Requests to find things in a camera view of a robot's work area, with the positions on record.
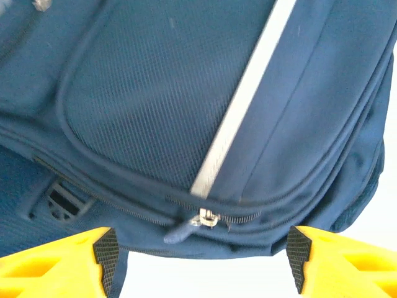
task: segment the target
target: metal zipper slider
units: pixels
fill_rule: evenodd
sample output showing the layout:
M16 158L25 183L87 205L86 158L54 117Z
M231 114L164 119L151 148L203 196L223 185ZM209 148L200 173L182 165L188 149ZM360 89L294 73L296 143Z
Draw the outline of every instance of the metal zipper slider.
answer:
M46 11L50 8L52 0L35 0L33 2L34 7L37 11Z
M164 242L167 244L183 242L202 225L213 228L217 225L219 218L220 216L214 214L212 211L201 208L198 215L168 232L164 237Z

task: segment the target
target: blue backpack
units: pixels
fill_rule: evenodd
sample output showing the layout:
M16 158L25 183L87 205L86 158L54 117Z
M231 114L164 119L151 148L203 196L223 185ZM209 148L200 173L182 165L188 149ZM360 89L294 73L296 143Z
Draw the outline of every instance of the blue backpack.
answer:
M383 169L392 0L0 0L0 256L270 256L347 228Z

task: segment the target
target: reflective stripe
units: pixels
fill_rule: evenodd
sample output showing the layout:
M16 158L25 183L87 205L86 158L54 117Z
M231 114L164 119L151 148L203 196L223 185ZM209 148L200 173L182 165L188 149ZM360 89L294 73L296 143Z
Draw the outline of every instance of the reflective stripe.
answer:
M277 0L190 193L206 199L297 0Z

